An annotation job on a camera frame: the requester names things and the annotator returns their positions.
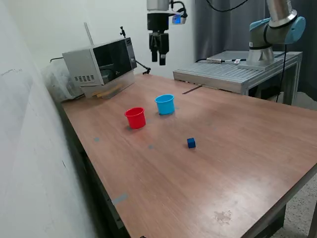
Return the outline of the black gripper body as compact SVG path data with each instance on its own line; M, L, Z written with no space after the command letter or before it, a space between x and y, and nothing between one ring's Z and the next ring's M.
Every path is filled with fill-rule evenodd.
M148 13L147 27L149 31L163 33L169 29L168 13Z

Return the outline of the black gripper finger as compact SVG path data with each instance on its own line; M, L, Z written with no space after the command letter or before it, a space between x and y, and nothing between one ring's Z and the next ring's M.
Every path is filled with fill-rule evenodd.
M169 52L169 34L163 33L159 36L159 64L166 65L166 54Z
M159 33L152 32L149 34L149 48L152 54L152 62L158 61Z

